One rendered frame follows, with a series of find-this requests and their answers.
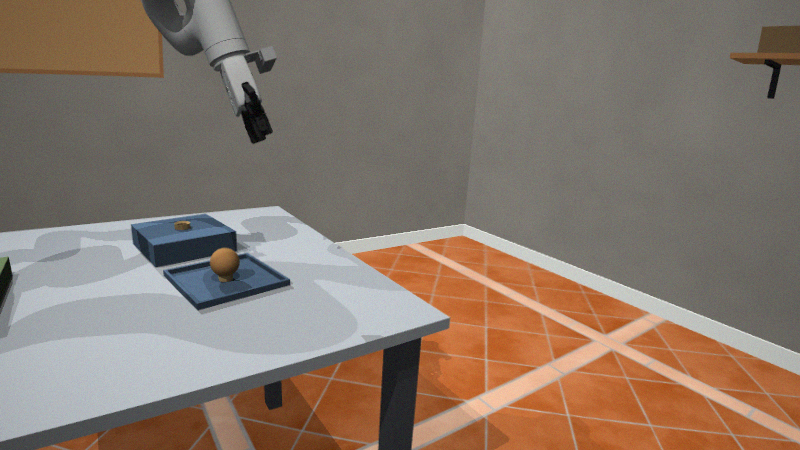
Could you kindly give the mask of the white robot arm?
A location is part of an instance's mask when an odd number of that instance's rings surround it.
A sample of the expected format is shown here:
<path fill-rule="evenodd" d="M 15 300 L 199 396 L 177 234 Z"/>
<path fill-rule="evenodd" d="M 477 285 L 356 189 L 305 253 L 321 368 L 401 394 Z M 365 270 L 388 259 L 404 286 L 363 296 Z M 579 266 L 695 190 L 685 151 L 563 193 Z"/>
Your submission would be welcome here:
<path fill-rule="evenodd" d="M 175 0 L 141 2 L 155 27 L 183 55 L 204 50 L 213 67 L 225 58 L 244 54 L 250 57 L 247 63 L 256 62 L 259 74 L 271 71 L 277 59 L 273 46 L 250 52 L 230 0 L 184 0 L 185 14 Z"/>

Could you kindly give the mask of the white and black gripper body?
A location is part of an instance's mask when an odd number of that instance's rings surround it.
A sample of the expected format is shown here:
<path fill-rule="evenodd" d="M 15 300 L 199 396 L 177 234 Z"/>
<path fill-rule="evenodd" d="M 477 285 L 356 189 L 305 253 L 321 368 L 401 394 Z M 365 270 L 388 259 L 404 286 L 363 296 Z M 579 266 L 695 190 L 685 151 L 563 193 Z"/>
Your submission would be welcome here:
<path fill-rule="evenodd" d="M 225 90 L 236 117 L 240 116 L 242 112 L 241 107 L 243 111 L 246 110 L 244 101 L 246 101 L 246 103 L 250 101 L 248 94 L 242 88 L 242 83 L 247 82 L 251 85 L 255 89 L 256 95 L 258 95 L 257 99 L 260 100 L 260 103 L 262 102 L 258 87 L 249 65 L 247 64 L 250 60 L 249 58 L 249 56 L 244 56 L 244 54 L 234 55 L 217 62 L 213 66 L 215 71 L 220 71 Z M 245 62 L 245 59 L 247 62 Z M 243 92 L 245 92 L 245 94 L 243 94 Z"/>

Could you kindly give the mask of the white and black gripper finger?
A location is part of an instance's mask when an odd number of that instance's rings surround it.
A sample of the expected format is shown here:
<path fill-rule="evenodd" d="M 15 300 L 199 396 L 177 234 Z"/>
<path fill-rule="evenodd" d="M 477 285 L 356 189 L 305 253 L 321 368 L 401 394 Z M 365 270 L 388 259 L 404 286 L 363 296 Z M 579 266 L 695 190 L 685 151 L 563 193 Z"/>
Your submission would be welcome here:
<path fill-rule="evenodd" d="M 257 99 L 257 95 L 255 89 L 249 85 L 247 82 L 242 83 L 243 90 L 248 94 L 250 98 L 250 103 L 245 103 L 245 108 L 248 111 L 250 117 L 250 121 L 258 138 L 263 137 L 265 135 L 271 134 L 273 132 L 267 115 L 260 103 L 260 100 Z M 250 107 L 250 106 L 251 107 Z M 261 106 L 260 106 L 261 105 Z M 264 113 L 264 114 L 263 114 Z"/>
<path fill-rule="evenodd" d="M 242 118 L 243 118 L 243 121 L 244 121 L 244 124 L 245 124 L 245 128 L 246 128 L 247 133 L 249 135 L 249 138 L 251 140 L 251 143 L 255 144 L 255 143 L 258 143 L 260 141 L 265 140 L 266 136 L 263 136 L 263 137 L 260 137 L 260 138 L 256 137 L 256 133 L 255 133 L 254 128 L 252 126 L 252 123 L 250 121 L 250 118 L 252 118 L 252 117 L 250 117 L 248 111 L 244 111 L 244 112 L 242 111 L 241 114 L 242 114 Z"/>

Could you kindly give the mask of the blue square tray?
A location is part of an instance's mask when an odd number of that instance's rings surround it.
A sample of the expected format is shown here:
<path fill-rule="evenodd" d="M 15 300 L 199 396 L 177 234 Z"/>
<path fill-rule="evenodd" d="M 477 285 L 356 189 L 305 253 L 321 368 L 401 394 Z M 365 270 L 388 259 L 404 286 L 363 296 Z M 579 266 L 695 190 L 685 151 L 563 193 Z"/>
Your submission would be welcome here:
<path fill-rule="evenodd" d="M 290 285 L 289 278 L 249 253 L 238 256 L 239 268 L 230 276 L 215 274 L 210 261 L 205 261 L 163 270 L 164 277 L 197 310 Z"/>

